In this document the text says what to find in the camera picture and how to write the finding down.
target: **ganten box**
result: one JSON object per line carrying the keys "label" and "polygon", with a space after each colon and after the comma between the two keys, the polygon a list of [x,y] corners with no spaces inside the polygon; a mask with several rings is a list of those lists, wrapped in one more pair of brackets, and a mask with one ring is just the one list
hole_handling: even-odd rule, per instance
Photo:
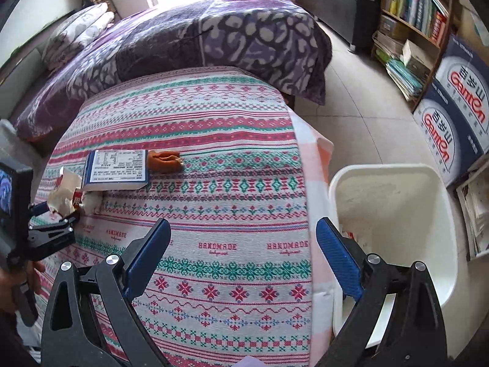
{"label": "ganten box", "polygon": [[464,115],[435,79],[416,108],[414,119],[446,186],[482,156],[481,145]]}
{"label": "ganten box", "polygon": [[436,79],[458,106],[482,146],[489,150],[489,68],[460,39],[451,36]]}

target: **bedspread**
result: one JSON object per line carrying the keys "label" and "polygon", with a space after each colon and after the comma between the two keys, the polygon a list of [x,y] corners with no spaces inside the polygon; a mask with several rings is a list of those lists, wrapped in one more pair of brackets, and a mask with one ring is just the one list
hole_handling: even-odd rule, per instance
{"label": "bedspread", "polygon": [[331,41],[290,0],[200,0],[153,7],[85,48],[20,115],[20,138],[60,135],[89,97],[155,73],[200,66],[244,69],[280,91],[324,104]]}
{"label": "bedspread", "polygon": [[[76,245],[45,260],[41,316],[62,261],[80,267],[120,254],[165,217],[172,242],[133,305],[172,365],[232,365],[246,355],[270,365],[319,360],[331,336],[333,276],[315,223],[329,211],[333,145],[277,90],[220,67],[105,91],[58,143],[36,202],[61,166],[81,174],[95,148],[179,150],[184,173],[152,174],[139,191],[104,192],[100,211],[77,225]],[[101,300],[94,302],[111,350],[123,357]]]}

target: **purple patterned bedding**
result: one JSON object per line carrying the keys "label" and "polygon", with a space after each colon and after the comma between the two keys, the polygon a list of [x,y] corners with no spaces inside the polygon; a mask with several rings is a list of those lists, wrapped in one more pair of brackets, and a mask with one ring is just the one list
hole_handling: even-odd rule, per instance
{"label": "purple patterned bedding", "polygon": [[137,77],[201,66],[239,67],[323,105],[331,52],[328,36],[290,0],[156,6],[117,23],[50,78],[16,128],[27,141],[59,139],[91,96]]}

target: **floor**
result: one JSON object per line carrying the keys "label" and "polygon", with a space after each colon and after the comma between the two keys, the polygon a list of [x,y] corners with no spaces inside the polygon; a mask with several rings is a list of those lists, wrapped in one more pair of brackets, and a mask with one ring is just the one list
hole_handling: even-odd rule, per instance
{"label": "floor", "polygon": [[[348,52],[348,44],[324,24],[333,44],[326,70],[326,105],[297,98],[295,112],[334,143],[330,179],[351,164],[435,161],[406,101],[382,66]],[[466,234],[458,199],[451,192],[458,248],[458,278],[443,315],[449,355],[456,356],[489,309],[489,258],[467,263]]]}

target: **white trash bin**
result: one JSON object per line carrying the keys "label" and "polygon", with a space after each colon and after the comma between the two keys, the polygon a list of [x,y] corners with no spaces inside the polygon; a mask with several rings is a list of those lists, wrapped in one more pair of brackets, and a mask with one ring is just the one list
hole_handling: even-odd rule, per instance
{"label": "white trash bin", "polygon": [[[387,263],[426,263],[440,306],[457,280],[457,245],[447,191],[439,174],[424,164],[352,165],[340,170],[329,188],[329,219],[352,232],[366,254]],[[338,334],[355,301],[343,301],[336,282],[333,331]],[[377,345],[394,304],[388,295],[367,347]]]}

